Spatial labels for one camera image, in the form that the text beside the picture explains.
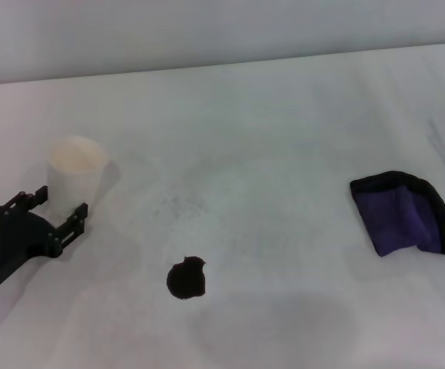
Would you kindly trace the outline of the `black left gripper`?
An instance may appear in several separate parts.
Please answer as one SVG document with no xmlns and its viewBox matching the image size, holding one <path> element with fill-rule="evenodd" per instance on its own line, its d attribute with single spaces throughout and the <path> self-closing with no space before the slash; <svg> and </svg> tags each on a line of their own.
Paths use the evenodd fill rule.
<svg viewBox="0 0 445 369">
<path fill-rule="evenodd" d="M 35 193 L 20 191 L 0 205 L 0 284 L 32 258 L 59 257 L 85 232 L 86 203 L 78 206 L 57 228 L 44 218 L 28 213 L 47 200 L 48 186 L 44 185 Z"/>
</svg>

